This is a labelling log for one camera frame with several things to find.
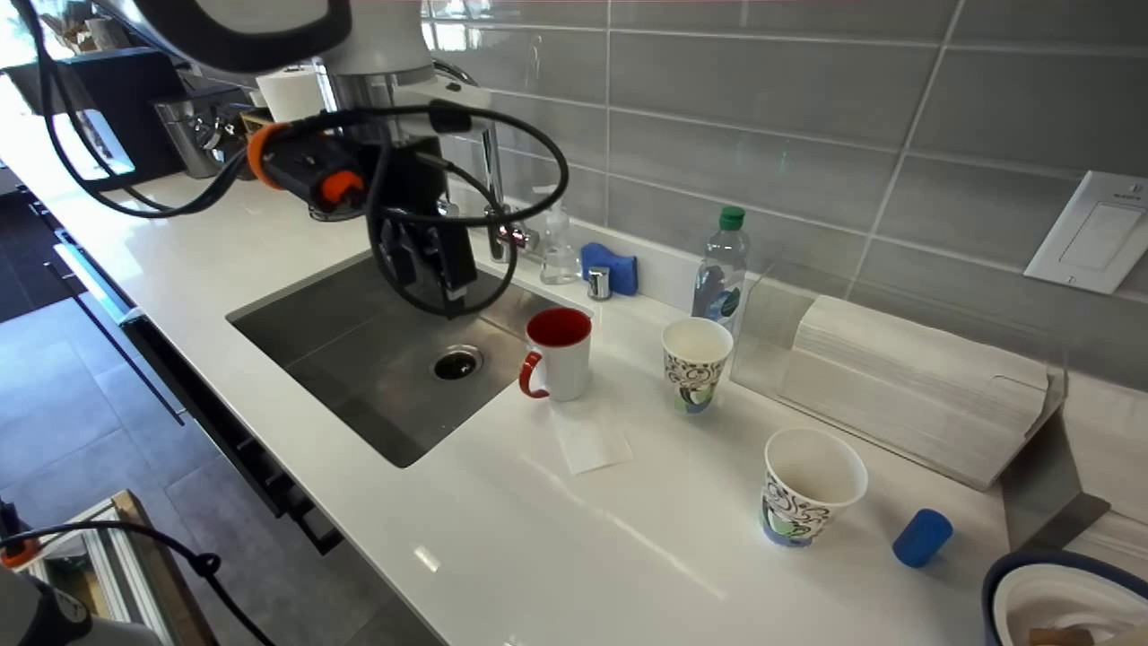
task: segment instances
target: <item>tile backsplash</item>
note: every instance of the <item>tile backsplash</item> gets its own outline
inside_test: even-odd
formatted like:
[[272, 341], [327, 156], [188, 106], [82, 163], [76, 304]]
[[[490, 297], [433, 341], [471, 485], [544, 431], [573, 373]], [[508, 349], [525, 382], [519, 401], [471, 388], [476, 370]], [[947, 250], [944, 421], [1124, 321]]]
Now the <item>tile backsplash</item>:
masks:
[[[1083, 168], [1148, 177], [1145, 0], [427, 0], [436, 57], [573, 163], [562, 207], [1148, 388], [1148, 262], [1025, 280]], [[553, 164], [502, 138], [506, 189]]]

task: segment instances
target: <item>bottle label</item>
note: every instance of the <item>bottle label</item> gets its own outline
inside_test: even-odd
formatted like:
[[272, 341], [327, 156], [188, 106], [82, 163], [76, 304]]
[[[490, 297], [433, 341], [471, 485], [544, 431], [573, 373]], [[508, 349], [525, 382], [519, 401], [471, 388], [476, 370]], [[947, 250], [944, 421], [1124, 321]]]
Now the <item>bottle label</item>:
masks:
[[733, 321], [742, 304], [742, 291], [733, 286], [733, 291], [695, 291], [693, 296], [693, 315], [704, 315], [704, 321]]

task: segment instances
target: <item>red mug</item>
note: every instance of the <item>red mug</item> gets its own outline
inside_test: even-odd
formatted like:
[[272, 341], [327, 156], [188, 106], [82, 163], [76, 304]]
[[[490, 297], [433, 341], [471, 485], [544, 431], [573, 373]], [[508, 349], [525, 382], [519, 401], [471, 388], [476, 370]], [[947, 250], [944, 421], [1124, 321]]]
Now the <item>red mug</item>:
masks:
[[587, 335], [592, 322], [577, 310], [544, 310], [528, 322], [532, 353], [518, 373], [528, 400], [581, 400], [587, 388]]

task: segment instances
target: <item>small blue container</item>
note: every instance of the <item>small blue container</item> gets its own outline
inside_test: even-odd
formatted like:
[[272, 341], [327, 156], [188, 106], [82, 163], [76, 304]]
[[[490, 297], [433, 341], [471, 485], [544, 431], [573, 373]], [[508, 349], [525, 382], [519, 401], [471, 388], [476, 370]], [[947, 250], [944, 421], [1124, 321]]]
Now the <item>small blue container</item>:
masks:
[[941, 508], [919, 508], [897, 536], [893, 556], [909, 568], [927, 568], [952, 536], [955, 525]]

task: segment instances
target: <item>plastic water bottle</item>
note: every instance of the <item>plastic water bottle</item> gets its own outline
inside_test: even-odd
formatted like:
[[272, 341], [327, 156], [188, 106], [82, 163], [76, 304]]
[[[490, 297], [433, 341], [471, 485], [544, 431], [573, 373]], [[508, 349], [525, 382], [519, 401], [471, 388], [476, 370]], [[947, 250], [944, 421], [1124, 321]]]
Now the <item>plastic water bottle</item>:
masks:
[[577, 285], [581, 264], [577, 264], [573, 230], [559, 201], [539, 215], [535, 234], [543, 246], [543, 260], [539, 260], [543, 285]]
[[742, 207], [721, 207], [717, 230], [704, 246], [704, 264], [695, 268], [693, 285], [693, 315], [717, 321], [733, 335], [738, 322], [750, 260], [750, 237], [742, 234], [742, 223]]

